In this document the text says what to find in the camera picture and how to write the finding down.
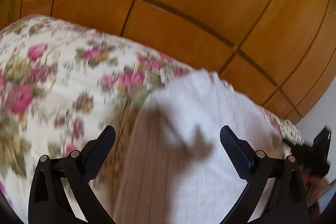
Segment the person's right hand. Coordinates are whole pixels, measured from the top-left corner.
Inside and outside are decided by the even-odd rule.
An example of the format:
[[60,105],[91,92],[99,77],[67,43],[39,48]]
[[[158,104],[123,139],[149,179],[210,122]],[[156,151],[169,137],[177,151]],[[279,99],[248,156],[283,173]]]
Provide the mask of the person's right hand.
[[328,187],[329,182],[325,177],[315,176],[312,170],[304,165],[300,165],[299,169],[305,188],[307,207],[312,209],[315,207],[320,193]]

